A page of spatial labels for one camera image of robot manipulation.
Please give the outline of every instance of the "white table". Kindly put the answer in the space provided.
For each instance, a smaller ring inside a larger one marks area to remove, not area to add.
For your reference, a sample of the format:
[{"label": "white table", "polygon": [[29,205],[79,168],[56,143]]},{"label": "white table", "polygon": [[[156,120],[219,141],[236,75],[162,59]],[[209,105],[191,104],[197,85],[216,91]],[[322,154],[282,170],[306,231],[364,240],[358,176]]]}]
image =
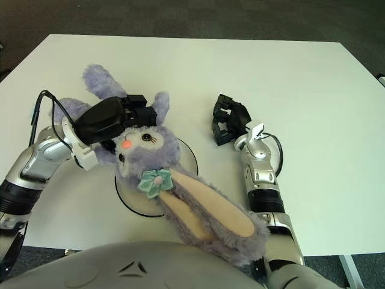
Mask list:
[{"label": "white table", "polygon": [[[165,124],[193,149],[200,175],[246,205],[239,153],[211,133],[218,95],[242,102],[282,142],[279,186],[303,254],[385,251],[385,89],[341,44],[50,35],[0,84],[0,178],[27,145],[41,90],[98,102],[81,79],[90,63],[149,101],[169,91]],[[177,240],[163,218],[124,207],[113,173],[63,165],[34,207],[25,245]]]}]

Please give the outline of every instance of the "stuffed bunny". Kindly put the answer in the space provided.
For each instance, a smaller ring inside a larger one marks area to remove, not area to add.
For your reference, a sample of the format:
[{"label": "stuffed bunny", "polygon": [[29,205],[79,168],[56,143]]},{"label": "stuffed bunny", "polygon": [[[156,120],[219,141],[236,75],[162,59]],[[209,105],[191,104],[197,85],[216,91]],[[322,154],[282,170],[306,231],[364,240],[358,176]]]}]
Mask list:
[{"label": "stuffed bunny", "polygon": [[[127,95],[100,65],[88,66],[83,78],[87,89],[100,99]],[[91,107],[76,99],[60,101],[74,119]],[[168,94],[158,93],[152,107],[157,113],[156,126],[126,129],[113,139],[115,155],[95,148],[99,162],[116,163],[115,174],[121,183],[155,199],[185,243],[237,266],[260,259],[269,234],[265,223],[179,164],[177,138],[162,125],[169,109]],[[63,114],[56,111],[55,121],[61,123]]]}]

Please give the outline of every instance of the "black cable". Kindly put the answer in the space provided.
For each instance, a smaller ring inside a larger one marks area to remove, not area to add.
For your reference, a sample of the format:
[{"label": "black cable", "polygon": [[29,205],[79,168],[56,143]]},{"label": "black cable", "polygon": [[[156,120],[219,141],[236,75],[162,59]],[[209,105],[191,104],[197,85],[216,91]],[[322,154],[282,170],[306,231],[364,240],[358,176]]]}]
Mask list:
[{"label": "black cable", "polygon": [[68,112],[66,111],[66,109],[60,103],[60,101],[58,101],[57,98],[48,90],[43,90],[42,92],[40,92],[40,94],[38,95],[37,100],[36,100],[34,114],[32,116],[32,120],[31,120],[32,129],[31,129],[31,136],[29,138],[28,146],[33,145],[35,142],[36,127],[37,127],[37,121],[39,119],[40,105],[42,104],[42,99],[45,96],[47,98],[53,100],[59,106],[59,108],[63,111],[64,115],[68,118],[71,125],[75,124],[74,121],[72,120],[72,118],[70,117],[70,115],[68,114]]},{"label": "black cable", "polygon": [[278,168],[277,168],[277,171],[276,171],[276,176],[279,176],[279,174],[280,174],[280,172],[282,170],[282,165],[283,165],[283,149],[282,149],[282,145],[281,145],[279,139],[274,134],[269,134],[268,132],[264,132],[263,134],[267,135],[267,137],[271,137],[277,143],[280,159],[279,159]]},{"label": "black cable", "polygon": [[72,151],[72,148],[68,143],[66,143],[56,132],[55,128],[55,122],[54,122],[54,116],[55,116],[55,101],[52,100],[52,114],[51,114],[51,125],[52,125],[52,130],[54,131],[54,134],[56,137],[59,139],[60,142],[62,142],[63,145],[65,145],[70,151]]}]

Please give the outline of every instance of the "white robot part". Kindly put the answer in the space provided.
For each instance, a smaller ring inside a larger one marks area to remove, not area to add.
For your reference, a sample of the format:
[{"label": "white robot part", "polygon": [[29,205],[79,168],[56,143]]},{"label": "white robot part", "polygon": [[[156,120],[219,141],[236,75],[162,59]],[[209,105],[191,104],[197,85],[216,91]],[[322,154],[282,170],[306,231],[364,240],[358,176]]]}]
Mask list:
[{"label": "white robot part", "polygon": [[73,158],[76,157],[79,165],[85,169],[90,170],[94,166],[96,166],[99,162],[97,161],[97,157],[95,152],[92,150],[90,146],[84,144],[75,134],[72,125],[69,123],[68,119],[63,118],[62,122],[63,132],[70,145],[72,147],[71,156]]}]

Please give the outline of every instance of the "mint green bowtie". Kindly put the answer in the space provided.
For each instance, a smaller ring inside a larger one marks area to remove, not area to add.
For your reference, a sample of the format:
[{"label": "mint green bowtie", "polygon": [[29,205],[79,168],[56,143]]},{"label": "mint green bowtie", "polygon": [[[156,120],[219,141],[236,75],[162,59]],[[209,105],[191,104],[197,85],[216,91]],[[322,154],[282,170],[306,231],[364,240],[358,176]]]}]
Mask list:
[{"label": "mint green bowtie", "polygon": [[174,187],[171,180],[171,172],[167,169],[146,170],[142,174],[142,180],[138,184],[138,189],[146,193],[148,199],[153,199],[159,192],[171,190]]}]

